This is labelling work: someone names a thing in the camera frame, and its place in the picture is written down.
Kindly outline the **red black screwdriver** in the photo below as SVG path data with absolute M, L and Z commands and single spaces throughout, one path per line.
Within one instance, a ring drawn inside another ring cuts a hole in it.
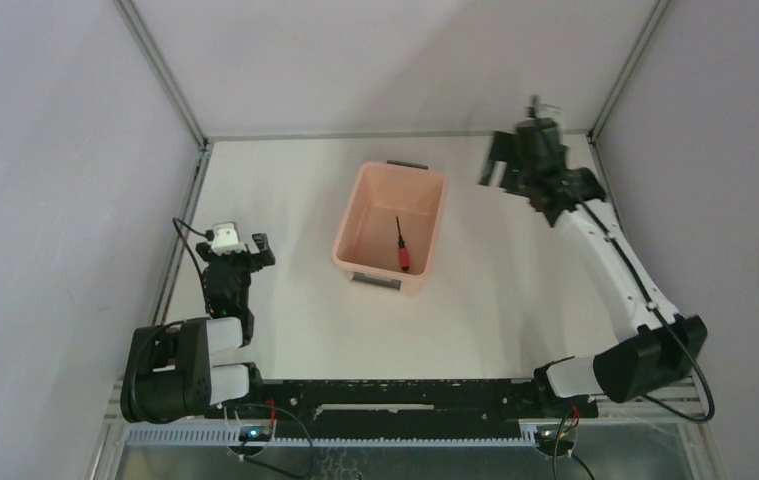
M 395 222 L 396 222 L 396 228 L 397 228 L 399 267 L 403 272 L 408 272 L 410 270 L 410 257 L 409 257 L 409 253 L 406 247 L 404 237 L 402 235 L 400 219 L 398 216 L 395 217 Z

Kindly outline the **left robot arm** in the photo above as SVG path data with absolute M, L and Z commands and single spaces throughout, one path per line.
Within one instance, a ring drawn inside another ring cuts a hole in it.
M 263 382 L 253 362 L 213 363 L 215 355 L 246 347 L 254 336 L 251 276 L 274 265 L 275 256 L 266 234 L 252 240 L 256 252 L 219 240 L 197 245 L 207 264 L 202 286 L 208 315 L 134 331 L 120 395 L 126 421 L 166 424 L 258 397 Z

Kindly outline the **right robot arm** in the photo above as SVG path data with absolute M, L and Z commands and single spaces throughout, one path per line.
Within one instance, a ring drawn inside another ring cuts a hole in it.
M 697 315 L 685 316 L 660 291 L 618 226 L 614 207 L 595 173 L 567 164 L 558 123 L 535 115 L 513 131 L 495 131 L 480 184 L 505 165 L 500 188 L 527 198 L 578 254 L 608 312 L 616 344 L 598 354 L 549 362 L 526 388 L 536 405 L 562 415 L 581 400 L 604 395 L 616 403 L 641 398 L 693 423 L 717 411 L 697 358 L 708 329 Z M 687 414 L 656 398 L 654 391 L 694 373 L 707 401 L 701 414 Z

